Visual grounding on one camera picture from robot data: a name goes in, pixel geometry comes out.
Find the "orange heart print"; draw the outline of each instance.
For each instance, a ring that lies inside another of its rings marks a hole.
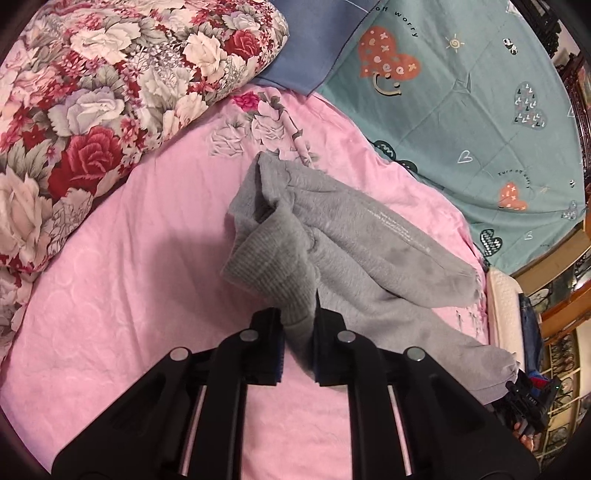
[[[396,39],[384,27],[370,27],[359,40],[358,53],[360,77],[378,74],[402,81],[412,80],[421,73],[421,63],[415,57],[396,52]]]
[[[511,210],[527,210],[527,202],[519,200],[519,189],[512,181],[500,191],[499,208]]]

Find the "human hand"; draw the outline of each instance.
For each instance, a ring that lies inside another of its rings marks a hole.
[[[513,427],[513,437],[515,437],[521,443],[523,443],[523,446],[525,448],[527,448],[530,452],[533,452],[534,451],[534,439],[531,436],[522,436],[521,438],[519,438],[519,427],[520,426],[521,426],[521,423],[516,423],[515,426]]]

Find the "pink bedsheet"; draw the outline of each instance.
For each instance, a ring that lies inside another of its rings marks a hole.
[[[38,281],[0,404],[47,468],[170,349],[213,348],[265,306],[219,275],[233,240],[226,210],[259,150],[279,148],[281,158],[385,203],[473,265],[484,284],[464,219],[440,193],[385,164],[324,100],[248,90],[264,98],[247,93],[222,102],[142,161]],[[483,301],[436,312],[488,342]],[[348,479],[349,443],[346,395],[318,387],[288,352],[278,387],[249,390],[245,479]]]

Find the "floral pillow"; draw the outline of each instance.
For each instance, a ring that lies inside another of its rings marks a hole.
[[[32,282],[126,177],[287,41],[266,0],[50,0],[0,66],[0,361]]]

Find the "teal blanket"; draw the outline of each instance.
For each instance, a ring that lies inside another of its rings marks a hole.
[[[385,161],[443,192],[506,273],[583,217],[569,97],[507,0],[382,1],[319,93]]]

